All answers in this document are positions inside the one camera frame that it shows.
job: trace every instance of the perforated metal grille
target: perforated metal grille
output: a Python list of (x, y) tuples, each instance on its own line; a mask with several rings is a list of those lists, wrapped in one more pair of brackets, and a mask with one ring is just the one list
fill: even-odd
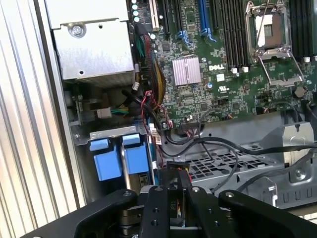
[[(256, 169), (264, 166), (268, 166), (269, 163), (264, 162), (261, 158), (256, 156), (250, 156), (243, 152), (237, 152), (239, 157), (238, 171), (245, 171)], [(235, 156), (228, 152), (222, 153), (211, 153), (212, 159), (208, 156), (205, 156), (202, 159), (190, 160), (190, 171), (189, 174), (192, 179), (199, 179), (204, 177), (219, 176), (221, 174), (229, 174), (231, 169), (235, 164)]]

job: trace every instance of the silver heatsink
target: silver heatsink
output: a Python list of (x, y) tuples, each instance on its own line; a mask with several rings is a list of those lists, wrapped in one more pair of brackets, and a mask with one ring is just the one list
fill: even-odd
[(175, 86), (200, 83), (202, 81), (198, 57), (173, 60)]

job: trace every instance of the black plastic part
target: black plastic part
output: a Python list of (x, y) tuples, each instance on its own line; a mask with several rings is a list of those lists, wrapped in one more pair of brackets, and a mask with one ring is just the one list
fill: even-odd
[(182, 9), (180, 6), (180, 0), (174, 0), (174, 11), (175, 11), (175, 20), (177, 26), (177, 32), (183, 31), (183, 22), (182, 22)]
[(207, 194), (201, 187), (189, 188), (187, 192), (190, 205), (202, 228), (202, 237), (238, 238), (219, 208), (218, 199), (215, 196)]
[(170, 17), (168, 14), (169, 0), (161, 0), (162, 10), (163, 10), (163, 27), (165, 35), (169, 36), (171, 34), (170, 30)]
[(315, 224), (237, 191), (221, 192), (219, 206), (232, 211), (244, 238), (315, 238), (317, 234)]
[(296, 59), (313, 57), (313, 4), (311, 0), (289, 0), (292, 52)]
[(227, 66), (249, 66), (244, 0), (220, 0)]
[(218, 30), (221, 27), (219, 0), (210, 0), (209, 2), (212, 27), (214, 30)]
[(168, 170), (189, 170), (190, 164), (186, 162), (175, 162), (175, 161), (168, 161), (166, 164), (166, 168)]
[(168, 189), (163, 186), (153, 186), (144, 206), (139, 238), (168, 237)]
[(135, 33), (138, 36), (147, 35), (148, 31), (146, 30), (145, 26), (142, 23), (137, 23), (134, 25)]
[(97, 233), (96, 229), (105, 225), (105, 218), (110, 218), (111, 213), (128, 207), (136, 199), (137, 194), (134, 191), (118, 190), (38, 228), (22, 238), (81, 238), (82, 234)]

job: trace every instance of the aluminum side panel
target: aluminum side panel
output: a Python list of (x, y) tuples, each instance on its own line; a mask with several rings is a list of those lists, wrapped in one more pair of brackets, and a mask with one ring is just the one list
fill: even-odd
[(0, 237), (77, 209), (31, 0), (0, 0)]

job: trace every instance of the chip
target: chip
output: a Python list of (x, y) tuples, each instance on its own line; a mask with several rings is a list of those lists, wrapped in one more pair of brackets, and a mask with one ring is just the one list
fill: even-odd
[(162, 49), (163, 49), (163, 51), (169, 51), (169, 43), (164, 43), (162, 45)]
[(240, 105), (239, 105), (239, 103), (233, 103), (232, 107), (233, 107), (234, 110), (239, 110)]
[(202, 112), (203, 112), (203, 111), (207, 111), (207, 109), (208, 109), (207, 103), (201, 103), (201, 104), (200, 104), (200, 109), (201, 109)]

